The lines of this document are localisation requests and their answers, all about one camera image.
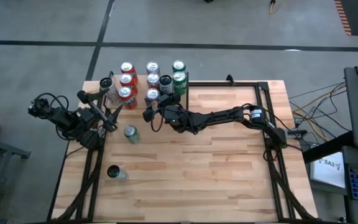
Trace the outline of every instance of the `butcher block tabletop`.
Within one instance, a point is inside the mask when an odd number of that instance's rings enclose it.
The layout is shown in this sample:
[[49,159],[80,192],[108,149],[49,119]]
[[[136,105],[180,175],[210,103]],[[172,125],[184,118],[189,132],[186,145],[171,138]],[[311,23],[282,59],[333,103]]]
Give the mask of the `butcher block tabletop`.
[[[294,127],[284,81],[263,82],[269,85],[275,115],[288,127]],[[106,136],[94,222],[277,221],[269,169],[262,157],[265,146],[261,131],[247,129],[240,123],[226,123],[207,127],[197,135],[179,134],[163,124],[155,133],[142,117],[145,76],[139,76],[139,85],[138,108],[122,109],[118,130]],[[83,86],[87,92],[97,92],[98,88],[99,82],[85,82]],[[182,97],[185,106],[186,95]],[[252,87],[188,89],[190,111],[210,113],[244,103],[256,104]],[[130,124],[140,133],[138,144],[131,144],[124,136],[124,128]],[[155,128],[159,124],[158,115],[154,119]],[[299,146],[293,139],[288,139],[288,143]],[[67,153],[79,147],[79,143],[72,141]],[[65,160],[52,218],[61,215],[79,192],[86,154],[87,150],[82,149]],[[291,191],[317,217],[302,153],[288,147],[283,156]],[[126,182],[108,177],[107,169],[113,164],[127,171]],[[85,198],[84,217],[89,209],[90,192]],[[280,198],[288,217],[281,189]]]

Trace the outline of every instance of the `white paper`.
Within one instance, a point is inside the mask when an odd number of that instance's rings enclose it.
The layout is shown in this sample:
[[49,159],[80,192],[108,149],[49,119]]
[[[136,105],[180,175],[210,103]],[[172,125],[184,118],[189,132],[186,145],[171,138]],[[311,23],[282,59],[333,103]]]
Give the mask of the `white paper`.
[[310,169],[311,179],[345,188],[345,171],[341,152],[314,161]]

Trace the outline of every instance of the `concrete floor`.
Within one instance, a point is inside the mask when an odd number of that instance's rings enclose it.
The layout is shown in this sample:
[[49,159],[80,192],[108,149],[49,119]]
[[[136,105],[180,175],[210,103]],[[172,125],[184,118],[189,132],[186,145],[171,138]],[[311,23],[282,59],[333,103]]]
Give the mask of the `concrete floor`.
[[[104,41],[358,47],[358,37],[344,33],[333,0],[286,0],[274,16],[269,2],[116,0]],[[96,42],[107,5],[108,0],[0,0],[0,40]],[[0,140],[32,151],[28,161],[15,158],[9,166],[0,190],[0,218],[11,223],[46,219],[67,143],[52,124],[27,114],[27,107],[48,91],[67,96],[75,108],[93,50],[0,45]],[[222,80],[228,73],[237,80],[285,80],[289,96],[341,82],[343,68],[358,65],[358,52],[102,47],[93,80],[110,70],[119,73],[125,60],[138,67],[156,60],[169,72],[178,58],[192,80]],[[303,105],[325,91],[293,102]],[[351,128],[346,94],[334,102],[339,112],[333,118]],[[334,108],[327,102],[321,109]],[[318,121],[335,135],[345,132],[326,118]],[[301,128],[311,131],[306,124]],[[320,218],[335,221],[344,215],[340,195],[319,190],[313,195]]]

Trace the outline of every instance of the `sticker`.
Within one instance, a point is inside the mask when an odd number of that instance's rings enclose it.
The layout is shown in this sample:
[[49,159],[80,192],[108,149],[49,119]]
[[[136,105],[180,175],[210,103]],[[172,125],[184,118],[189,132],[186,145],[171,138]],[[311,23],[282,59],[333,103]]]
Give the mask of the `sticker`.
[[259,109],[259,110],[253,110],[253,111],[251,111],[251,115],[253,115],[254,113],[260,113],[260,114],[261,114],[261,113],[262,113],[262,110]]
[[259,118],[259,117],[260,117],[260,114],[252,114],[252,115],[251,115],[251,119]]

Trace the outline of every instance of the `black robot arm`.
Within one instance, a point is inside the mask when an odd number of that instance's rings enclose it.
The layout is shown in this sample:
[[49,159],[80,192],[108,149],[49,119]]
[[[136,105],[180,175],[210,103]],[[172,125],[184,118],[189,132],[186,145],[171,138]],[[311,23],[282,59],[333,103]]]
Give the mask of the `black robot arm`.
[[[60,138],[64,140],[77,140],[82,146],[90,150],[97,150],[102,147],[103,132],[95,127],[99,121],[103,122],[103,126],[107,131],[112,132],[117,129],[115,125],[118,114],[122,105],[106,117],[93,101],[100,99],[108,90],[91,94],[81,90],[77,93],[77,97],[82,103],[88,104],[89,108],[78,108],[75,111],[68,110],[68,100],[64,96],[54,96],[51,93],[43,93],[37,96],[31,103],[28,112],[32,116],[41,119],[47,119],[56,125],[56,132]],[[53,100],[49,104],[48,100],[41,98],[42,96],[51,96]],[[67,101],[64,107],[59,98]],[[53,102],[57,102],[60,106],[52,107]]]
[[143,113],[146,122],[153,120],[156,113],[160,113],[165,122],[168,123],[178,133],[185,131],[193,134],[204,130],[208,126],[224,124],[229,122],[239,122],[250,129],[262,130],[269,136],[269,146],[273,148],[285,148],[287,139],[285,132],[281,128],[276,128],[268,119],[266,119],[265,109],[246,103],[229,110],[210,112],[201,114],[188,111],[178,104],[180,95],[163,95],[158,100],[156,110],[151,107]]

